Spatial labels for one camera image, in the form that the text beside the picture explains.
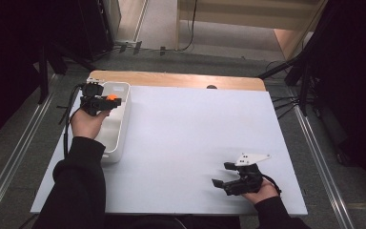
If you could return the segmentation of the black curtain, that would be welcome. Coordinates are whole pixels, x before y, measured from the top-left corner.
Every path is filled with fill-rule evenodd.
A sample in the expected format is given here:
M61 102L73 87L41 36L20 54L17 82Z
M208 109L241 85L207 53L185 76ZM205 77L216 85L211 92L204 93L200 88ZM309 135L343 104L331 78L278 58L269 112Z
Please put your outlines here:
M67 69L56 49L75 0L0 0L0 130L44 83L34 64L43 57Z
M366 0L329 0L317 31L317 94L345 133L338 148L366 171Z

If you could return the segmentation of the light wooden furniture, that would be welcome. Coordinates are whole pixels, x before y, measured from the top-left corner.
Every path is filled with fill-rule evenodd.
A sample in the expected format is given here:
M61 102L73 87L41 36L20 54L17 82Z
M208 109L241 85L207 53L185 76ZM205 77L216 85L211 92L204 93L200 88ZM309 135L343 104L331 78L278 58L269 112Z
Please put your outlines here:
M296 56L329 0L177 0L176 22L190 19L274 30L286 60Z

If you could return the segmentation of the black metal stand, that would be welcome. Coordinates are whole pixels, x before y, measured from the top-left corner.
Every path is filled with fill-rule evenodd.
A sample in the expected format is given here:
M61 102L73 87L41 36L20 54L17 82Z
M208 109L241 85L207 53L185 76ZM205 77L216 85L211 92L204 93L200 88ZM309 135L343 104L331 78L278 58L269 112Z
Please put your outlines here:
M49 95L48 64L51 64L51 67L56 73L64 74L67 71L63 56L67 56L89 72L96 70L94 65L59 44L46 43L41 45L38 49L38 73L40 79L39 104L42 104Z
M291 70L285 77L284 81L287 86L294 86L298 81L301 81L300 94L298 96L297 106L304 116L307 116L307 94L310 86L310 65L311 49L305 48L296 57L279 64L276 67L257 76L259 79L266 79L276 73L282 72L290 68Z

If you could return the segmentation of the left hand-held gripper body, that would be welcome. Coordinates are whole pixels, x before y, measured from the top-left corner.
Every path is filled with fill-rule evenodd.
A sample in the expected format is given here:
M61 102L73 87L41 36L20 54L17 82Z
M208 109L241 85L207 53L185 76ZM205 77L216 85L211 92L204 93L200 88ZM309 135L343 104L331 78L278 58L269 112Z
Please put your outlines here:
M104 87L97 82L88 82L82 86L81 109L89 115L96 115L98 111L108 111L112 103L102 95Z

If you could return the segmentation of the white board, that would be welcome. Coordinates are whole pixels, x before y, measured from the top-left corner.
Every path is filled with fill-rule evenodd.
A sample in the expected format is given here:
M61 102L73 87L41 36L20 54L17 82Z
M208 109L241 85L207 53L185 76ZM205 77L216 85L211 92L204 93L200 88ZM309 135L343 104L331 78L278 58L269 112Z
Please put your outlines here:
M265 156L259 170L293 216L308 211L266 92L133 86L123 154L103 172L109 214L249 215L244 198L214 187L224 165Z

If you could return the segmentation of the black cabinet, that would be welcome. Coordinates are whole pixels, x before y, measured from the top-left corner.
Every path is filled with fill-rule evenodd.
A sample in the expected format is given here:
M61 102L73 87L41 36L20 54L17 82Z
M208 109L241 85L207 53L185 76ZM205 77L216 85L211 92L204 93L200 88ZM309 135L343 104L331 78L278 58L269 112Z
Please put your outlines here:
M80 48L83 55L91 60L110 51L115 43L121 21L118 0L78 0L82 15L85 41Z

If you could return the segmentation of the metal floor rail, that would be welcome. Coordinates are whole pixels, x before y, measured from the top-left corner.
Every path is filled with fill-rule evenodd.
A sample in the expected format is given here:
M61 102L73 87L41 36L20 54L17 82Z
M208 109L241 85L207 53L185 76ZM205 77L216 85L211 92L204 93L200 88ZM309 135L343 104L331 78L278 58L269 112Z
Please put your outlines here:
M325 192L330 201L335 217L340 229L356 229L352 221L351 215L347 209L346 203L336 185L335 179L320 149L318 141L315 137L313 128L307 116L304 116L299 108L295 109L297 120L306 138L310 152L315 162L315 167L322 180Z
M49 95L37 105L32 95L0 132L0 229L16 229L31 206L63 126L58 123L69 82L61 74L49 81Z

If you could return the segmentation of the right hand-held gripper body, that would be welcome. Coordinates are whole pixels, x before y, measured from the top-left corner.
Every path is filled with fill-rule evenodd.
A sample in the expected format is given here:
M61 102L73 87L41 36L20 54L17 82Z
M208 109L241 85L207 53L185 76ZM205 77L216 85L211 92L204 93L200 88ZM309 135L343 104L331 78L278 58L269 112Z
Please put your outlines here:
M257 193L263 181L262 173L257 163L269 159L270 155L242 154L236 162L239 179L224 183L223 190L228 196L239 196L246 193Z

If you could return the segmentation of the person's left hand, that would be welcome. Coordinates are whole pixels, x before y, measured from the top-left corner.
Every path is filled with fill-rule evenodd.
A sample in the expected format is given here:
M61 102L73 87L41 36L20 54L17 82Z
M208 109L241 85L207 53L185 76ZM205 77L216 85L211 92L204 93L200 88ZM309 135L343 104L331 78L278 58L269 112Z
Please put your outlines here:
M92 116L80 110L73 114L71 119L71 130L74 136L95 139L101 129L104 119L110 115L110 111L102 111Z

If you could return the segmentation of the white plastic bin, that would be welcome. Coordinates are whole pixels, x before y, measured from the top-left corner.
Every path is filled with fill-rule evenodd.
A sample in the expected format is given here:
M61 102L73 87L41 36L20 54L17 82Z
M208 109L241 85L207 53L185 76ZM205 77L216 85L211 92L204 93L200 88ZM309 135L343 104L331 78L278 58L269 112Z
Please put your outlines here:
M96 141L105 146L102 163L116 163L123 155L125 138L131 110L131 85L126 82L105 82L103 95L114 94L121 99L121 105L112 109L101 125Z

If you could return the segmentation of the person's right hand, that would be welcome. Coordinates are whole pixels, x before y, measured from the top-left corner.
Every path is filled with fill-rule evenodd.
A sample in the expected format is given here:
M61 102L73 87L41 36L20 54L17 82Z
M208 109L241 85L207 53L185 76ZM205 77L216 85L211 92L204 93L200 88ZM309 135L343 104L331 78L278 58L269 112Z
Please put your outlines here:
M260 189L257 193L246 193L242 194L246 200L248 200L252 204L257 204L258 202L268 199L274 198L278 196L278 192L275 189L275 186L268 181L267 179L263 179Z

